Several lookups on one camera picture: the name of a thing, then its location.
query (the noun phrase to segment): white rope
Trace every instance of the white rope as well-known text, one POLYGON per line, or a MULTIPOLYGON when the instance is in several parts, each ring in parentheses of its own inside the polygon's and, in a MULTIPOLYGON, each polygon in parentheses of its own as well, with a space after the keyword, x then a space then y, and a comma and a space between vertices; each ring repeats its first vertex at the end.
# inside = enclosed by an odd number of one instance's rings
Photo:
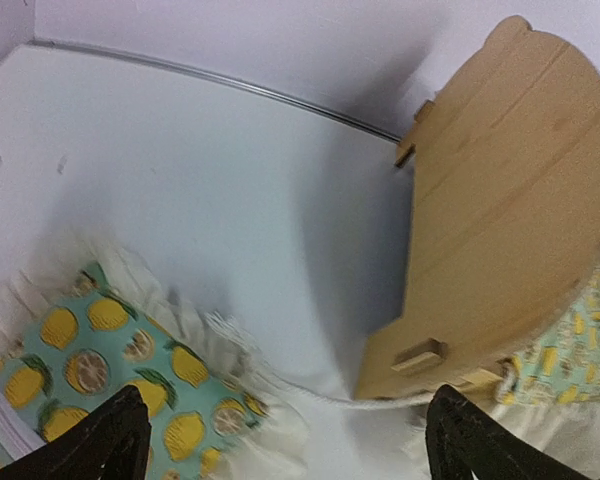
POLYGON ((414 395, 396 400, 348 400, 322 395, 310 388, 285 380, 275 373, 273 367, 264 359, 262 352, 256 346, 253 337, 235 325, 231 319, 224 319, 219 314, 206 314, 206 324, 216 334, 226 338, 240 347, 247 354, 246 368, 249 373, 258 377, 270 386, 292 394, 297 394, 326 405, 351 410, 389 410, 427 404, 433 398, 432 393, 414 395))

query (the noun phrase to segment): metal strip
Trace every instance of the metal strip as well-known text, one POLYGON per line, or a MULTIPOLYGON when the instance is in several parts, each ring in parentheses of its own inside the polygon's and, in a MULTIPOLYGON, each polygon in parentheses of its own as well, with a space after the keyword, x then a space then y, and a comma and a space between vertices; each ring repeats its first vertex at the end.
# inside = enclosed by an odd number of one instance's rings
POLYGON ((161 70, 167 70, 170 72, 188 75, 190 77, 195 77, 202 80, 208 80, 210 82, 219 83, 228 87, 237 88, 238 90, 243 90, 245 92, 255 93, 256 95, 270 98, 278 102, 286 103, 287 105, 291 105, 293 107, 301 108, 308 112, 315 113, 317 115, 327 117, 331 120, 335 120, 336 122, 340 122, 350 127, 356 128, 358 130, 362 130, 363 132, 370 133, 371 135, 375 135, 390 142, 398 143, 400 141, 400 137, 396 136, 395 134, 374 127, 373 125, 365 123, 356 118, 349 117, 347 115, 335 112, 328 108, 320 107, 318 105, 306 102, 299 98, 285 95, 284 93, 277 92, 275 90, 270 90, 259 85, 254 85, 243 80, 238 80, 236 78, 227 77, 218 73, 209 72, 200 68, 189 67, 187 65, 167 62, 164 60, 158 60, 156 58, 138 55, 135 53, 126 53, 118 50, 112 50, 102 47, 92 47, 77 43, 63 43, 55 42, 52 40, 36 39, 32 40, 28 44, 36 47, 45 47, 54 50, 64 50, 68 52, 77 52, 98 57, 111 58, 114 60, 122 60, 124 62, 136 63, 138 65, 145 65, 148 67, 159 68, 161 70))

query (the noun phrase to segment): white wall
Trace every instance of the white wall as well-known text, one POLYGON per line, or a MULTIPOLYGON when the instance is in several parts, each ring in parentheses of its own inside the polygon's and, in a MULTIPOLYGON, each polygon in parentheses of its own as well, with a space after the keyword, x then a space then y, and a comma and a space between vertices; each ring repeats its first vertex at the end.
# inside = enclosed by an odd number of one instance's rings
POLYGON ((213 70, 402 133, 513 14, 600 68, 600 0, 38 0, 36 36, 213 70))
POLYGON ((0 0, 0 60, 33 39, 34 0, 0 0))

